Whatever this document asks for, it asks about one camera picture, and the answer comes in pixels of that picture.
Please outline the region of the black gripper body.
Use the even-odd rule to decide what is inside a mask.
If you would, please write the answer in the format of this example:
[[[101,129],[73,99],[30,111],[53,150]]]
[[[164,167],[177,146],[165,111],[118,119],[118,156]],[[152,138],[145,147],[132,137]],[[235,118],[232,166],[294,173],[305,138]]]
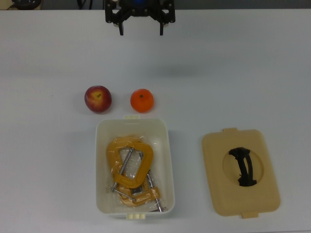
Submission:
[[[126,0],[128,4],[133,8],[131,16],[134,17],[147,17],[148,13],[146,7],[148,6],[148,0]]]

